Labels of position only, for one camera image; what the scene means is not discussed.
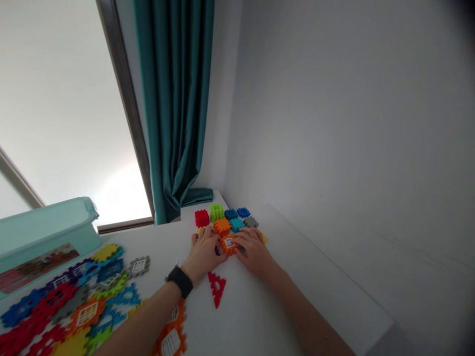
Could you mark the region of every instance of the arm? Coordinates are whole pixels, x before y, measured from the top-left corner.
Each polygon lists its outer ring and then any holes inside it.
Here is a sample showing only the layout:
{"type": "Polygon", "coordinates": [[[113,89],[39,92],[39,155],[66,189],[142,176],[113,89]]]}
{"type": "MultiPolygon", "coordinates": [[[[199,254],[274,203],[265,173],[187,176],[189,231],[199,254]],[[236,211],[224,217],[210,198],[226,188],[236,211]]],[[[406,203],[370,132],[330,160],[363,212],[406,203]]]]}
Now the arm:
{"type": "Polygon", "coordinates": [[[246,257],[236,250],[237,258],[275,291],[306,355],[355,355],[274,261],[258,229],[244,227],[235,239],[248,255],[246,257]]]}
{"type": "MultiPolygon", "coordinates": [[[[193,284],[229,257],[228,254],[216,256],[214,247],[218,244],[219,235],[210,236],[211,232],[215,232],[214,228],[207,226],[200,230],[199,235],[191,236],[191,252],[181,269],[193,284]]],[[[148,355],[181,297],[182,292],[174,282],[165,283],[107,339],[94,356],[148,355]]]]}

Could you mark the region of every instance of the teal curtain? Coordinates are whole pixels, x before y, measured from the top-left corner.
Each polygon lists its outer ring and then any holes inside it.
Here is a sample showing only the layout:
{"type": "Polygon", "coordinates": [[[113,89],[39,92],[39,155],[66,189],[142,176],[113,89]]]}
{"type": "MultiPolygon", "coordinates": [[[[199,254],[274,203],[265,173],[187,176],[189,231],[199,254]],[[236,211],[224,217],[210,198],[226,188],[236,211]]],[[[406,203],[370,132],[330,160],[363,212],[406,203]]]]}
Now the teal curtain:
{"type": "Polygon", "coordinates": [[[212,201],[190,189],[203,155],[214,0],[133,0],[155,224],[212,201]]]}

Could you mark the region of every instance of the watch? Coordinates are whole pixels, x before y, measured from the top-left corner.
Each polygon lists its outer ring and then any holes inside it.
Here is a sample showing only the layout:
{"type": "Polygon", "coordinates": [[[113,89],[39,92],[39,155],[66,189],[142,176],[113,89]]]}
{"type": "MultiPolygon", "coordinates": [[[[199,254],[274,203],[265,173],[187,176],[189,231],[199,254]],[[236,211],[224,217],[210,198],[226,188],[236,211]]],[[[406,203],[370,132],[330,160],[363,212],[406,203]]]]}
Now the watch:
{"type": "Polygon", "coordinates": [[[165,282],[173,281],[176,283],[178,288],[182,291],[182,298],[186,299],[188,294],[190,294],[193,289],[193,283],[190,281],[188,276],[182,271],[178,265],[171,270],[168,276],[165,277],[165,282]]]}

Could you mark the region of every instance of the mint green storage box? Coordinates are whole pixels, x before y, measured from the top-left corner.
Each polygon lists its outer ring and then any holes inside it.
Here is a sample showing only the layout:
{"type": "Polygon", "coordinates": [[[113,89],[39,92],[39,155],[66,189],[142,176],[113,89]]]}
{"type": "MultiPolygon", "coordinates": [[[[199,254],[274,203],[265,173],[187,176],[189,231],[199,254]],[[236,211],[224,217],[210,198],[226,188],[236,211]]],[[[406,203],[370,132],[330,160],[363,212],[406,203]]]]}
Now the mint green storage box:
{"type": "Polygon", "coordinates": [[[81,197],[0,220],[0,299],[99,247],[98,217],[81,197]]]}

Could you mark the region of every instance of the green block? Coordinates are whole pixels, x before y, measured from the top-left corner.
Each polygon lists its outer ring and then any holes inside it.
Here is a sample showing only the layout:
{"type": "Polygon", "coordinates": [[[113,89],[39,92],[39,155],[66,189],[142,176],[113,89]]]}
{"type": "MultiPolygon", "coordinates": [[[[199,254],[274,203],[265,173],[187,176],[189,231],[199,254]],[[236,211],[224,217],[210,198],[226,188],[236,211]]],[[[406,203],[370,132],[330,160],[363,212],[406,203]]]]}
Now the green block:
{"type": "Polygon", "coordinates": [[[209,206],[211,210],[211,222],[214,223],[216,220],[224,219],[224,209],[221,204],[211,204],[209,206]]]}

